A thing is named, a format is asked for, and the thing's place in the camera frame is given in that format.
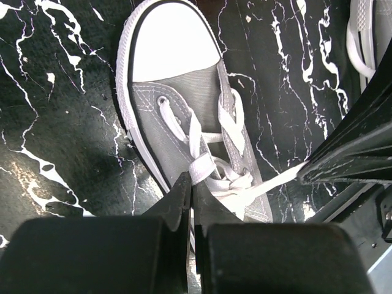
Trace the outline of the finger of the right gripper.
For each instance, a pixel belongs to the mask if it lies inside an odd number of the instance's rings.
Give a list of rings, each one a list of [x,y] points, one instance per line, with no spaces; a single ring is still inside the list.
[[[391,165],[391,45],[370,83],[308,165]]]
[[[310,160],[297,177],[302,184],[391,184],[391,129],[376,129]]]

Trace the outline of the white shoelace of sneaker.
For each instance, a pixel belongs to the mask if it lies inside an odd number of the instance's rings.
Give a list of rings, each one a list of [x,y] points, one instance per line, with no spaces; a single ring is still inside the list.
[[[179,124],[179,119],[174,115],[170,100],[165,96],[157,98],[160,114],[172,134],[181,142],[189,146],[189,151],[194,161],[189,165],[192,184],[196,185],[206,181],[212,195],[238,218],[244,218],[245,208],[258,196],[261,196],[277,186],[285,184],[296,178],[298,172],[307,162],[289,168],[264,183],[253,185],[255,176],[247,169],[243,174],[236,172],[232,165],[210,153],[201,153],[202,143],[220,143],[224,140],[224,133],[232,140],[233,145],[240,155],[245,152],[244,110],[239,93],[231,90],[235,98],[235,118],[223,108],[223,97],[219,98],[218,119],[223,128],[221,133],[208,133],[202,131],[202,126],[194,113],[190,110],[189,133],[186,134]]]

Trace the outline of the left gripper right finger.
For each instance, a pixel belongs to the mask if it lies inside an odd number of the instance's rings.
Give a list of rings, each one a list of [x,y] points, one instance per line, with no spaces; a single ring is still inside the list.
[[[348,234],[333,224],[245,223],[192,189],[197,272],[203,293],[371,293]]]

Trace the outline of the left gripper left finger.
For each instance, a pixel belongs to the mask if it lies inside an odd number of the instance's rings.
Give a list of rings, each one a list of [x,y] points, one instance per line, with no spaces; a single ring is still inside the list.
[[[2,293],[186,293],[192,183],[140,216],[27,220],[1,257]]]

